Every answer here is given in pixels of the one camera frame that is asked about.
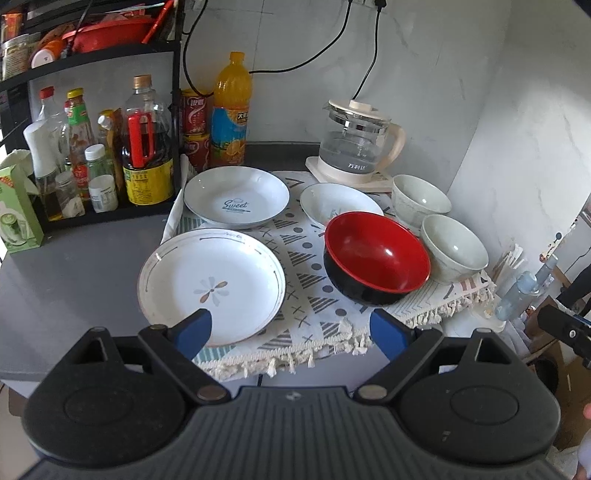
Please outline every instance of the orange bottle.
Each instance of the orange bottle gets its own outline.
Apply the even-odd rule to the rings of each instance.
[[[244,68],[244,53],[230,53],[230,64],[217,76],[213,91],[210,165],[242,165],[246,146],[252,79]]]

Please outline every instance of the ridged gray surface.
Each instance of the ridged gray surface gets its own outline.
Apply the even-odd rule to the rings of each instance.
[[[99,471],[40,462],[26,480],[563,480],[542,459],[483,469],[440,460],[414,445],[382,407],[341,388],[245,387],[229,404],[202,407],[181,435],[145,460]]]

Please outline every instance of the floor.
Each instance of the floor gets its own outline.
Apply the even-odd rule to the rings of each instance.
[[[8,387],[4,387],[0,391],[0,480],[18,478],[36,460],[22,431],[21,419],[8,412]]]

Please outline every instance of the plate rim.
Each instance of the plate rim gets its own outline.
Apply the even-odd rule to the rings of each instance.
[[[146,321],[150,325],[155,325],[155,323],[150,321],[150,317],[149,317],[149,315],[147,315],[146,309],[142,303],[141,295],[140,295],[140,280],[142,278],[142,273],[144,272],[144,268],[146,267],[148,262],[151,260],[151,258],[158,254],[158,250],[161,247],[163,247],[164,245],[166,245],[167,243],[169,243],[170,241],[175,240],[175,239],[179,239],[179,237],[182,237],[182,236],[190,237],[190,236],[197,235],[198,233],[205,233],[205,232],[209,232],[209,231],[228,232],[228,233],[233,233],[234,235],[247,236],[250,239],[250,241],[252,241],[257,247],[259,247],[261,250],[263,250],[265,252],[265,254],[267,254],[269,256],[269,258],[272,260],[272,262],[277,267],[277,270],[280,272],[280,275],[278,276],[278,279],[277,279],[279,282],[279,292],[278,292],[278,296],[277,296],[277,301],[275,302],[275,306],[271,309],[271,311],[270,311],[271,313],[267,316],[267,319],[265,320],[265,322],[261,324],[262,326],[256,332],[254,332],[251,335],[244,337],[240,340],[236,340],[231,343],[209,343],[209,342],[207,342],[203,346],[204,348],[205,347],[217,348],[217,347],[221,347],[221,346],[225,346],[225,345],[234,345],[236,343],[243,342],[244,340],[248,340],[249,338],[254,337],[257,333],[259,333],[262,329],[264,329],[267,325],[269,325],[269,323],[272,322],[273,318],[275,318],[277,313],[281,310],[283,303],[285,302],[286,280],[285,280],[285,271],[283,270],[283,266],[281,265],[281,262],[279,261],[277,256],[266,245],[264,245],[260,240],[254,238],[253,236],[247,235],[246,233],[243,233],[243,232],[236,232],[236,231],[228,229],[228,228],[215,228],[215,227],[197,228],[195,230],[190,230],[188,232],[181,233],[180,235],[176,235],[176,236],[166,240],[164,243],[160,244],[152,253],[149,254],[148,258],[146,258],[146,260],[142,264],[142,267],[139,269],[139,274],[138,274],[138,280],[137,280],[137,285],[136,285],[136,296],[138,299],[139,308],[140,308],[142,314],[144,315]]]
[[[252,170],[252,171],[257,171],[257,172],[263,173],[264,176],[270,176],[270,177],[272,177],[274,180],[277,180],[278,182],[281,183],[281,185],[283,185],[284,192],[287,193],[287,199],[285,201],[285,205],[283,205],[280,210],[278,210],[276,213],[273,213],[268,218],[265,218],[265,219],[262,219],[262,220],[257,220],[256,222],[248,222],[248,223],[226,223],[226,222],[219,222],[217,220],[213,220],[211,218],[208,218],[208,217],[202,215],[201,213],[196,212],[193,208],[191,208],[189,206],[189,204],[187,203],[187,200],[186,200],[186,193],[187,193],[188,186],[191,184],[191,182],[193,182],[195,179],[198,179],[200,176],[203,176],[204,174],[207,174],[207,172],[212,171],[212,170],[217,170],[219,168],[231,168],[233,170],[236,169],[236,168],[238,168],[240,170]],[[273,175],[271,172],[268,172],[268,171],[265,171],[265,170],[261,170],[260,168],[247,167],[247,166],[244,166],[244,165],[226,165],[226,166],[223,166],[223,167],[216,167],[216,168],[210,168],[208,170],[203,170],[201,173],[195,175],[191,180],[189,180],[187,182],[187,184],[185,185],[184,189],[183,189],[183,203],[187,206],[187,208],[189,210],[191,210],[191,212],[193,212],[197,216],[200,216],[206,222],[215,223],[217,225],[228,225],[229,227],[226,227],[226,229],[232,229],[232,228],[249,228],[249,227],[252,227],[252,226],[257,226],[257,225],[262,225],[263,223],[267,223],[270,220],[274,219],[281,212],[283,212],[283,210],[285,210],[285,208],[289,205],[290,199],[291,199],[291,195],[290,195],[289,187],[278,176]]]
[[[377,209],[378,209],[378,210],[381,212],[381,213],[377,213],[377,211],[376,211],[376,212],[368,212],[368,213],[375,213],[376,215],[385,216],[385,214],[384,214],[384,211],[382,210],[382,208],[380,207],[380,205],[378,204],[378,202],[376,202],[376,201],[375,201],[373,198],[369,197],[369,196],[368,196],[368,194],[367,194],[366,192],[362,192],[361,190],[358,190],[358,189],[356,189],[356,188],[353,188],[353,187],[349,187],[348,185],[342,185],[342,184],[340,184],[340,183],[335,183],[335,182],[328,182],[328,181],[327,181],[327,182],[313,183],[312,185],[308,185],[308,186],[307,186],[307,187],[306,187],[304,190],[302,190],[302,192],[301,192],[301,194],[300,194],[300,207],[301,207],[301,209],[303,210],[303,212],[304,212],[304,213],[307,215],[307,217],[308,217],[310,220],[312,220],[314,223],[316,223],[317,225],[319,225],[320,227],[322,227],[322,228],[326,229],[326,226],[328,225],[328,223],[327,223],[326,225],[324,225],[322,222],[319,222],[319,221],[318,221],[318,220],[316,220],[314,217],[312,217],[312,215],[311,215],[311,214],[309,214],[309,213],[306,211],[306,208],[304,207],[304,205],[302,205],[302,202],[301,202],[301,197],[302,197],[302,195],[304,194],[304,192],[305,192],[306,190],[308,190],[308,189],[312,189],[312,187],[317,187],[317,188],[319,188],[320,190],[322,190],[322,189],[324,189],[324,188],[325,188],[325,187],[324,187],[324,185],[338,185],[339,187],[344,187],[344,188],[346,188],[346,189],[351,189],[351,190],[354,190],[354,191],[356,191],[356,192],[358,192],[358,193],[360,193],[360,194],[362,194],[362,195],[365,195],[365,196],[366,196],[366,197],[367,197],[369,200],[371,200],[371,201],[372,201],[372,202],[375,204],[375,206],[376,206],[376,207],[378,207]],[[356,211],[356,212],[367,212],[367,210],[353,210],[353,211]]]

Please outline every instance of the kettle lid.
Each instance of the kettle lid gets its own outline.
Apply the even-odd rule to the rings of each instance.
[[[375,109],[369,103],[357,102],[355,100],[350,100],[349,103],[329,100],[329,105],[337,110],[368,119],[382,120],[385,122],[391,120],[390,116]]]

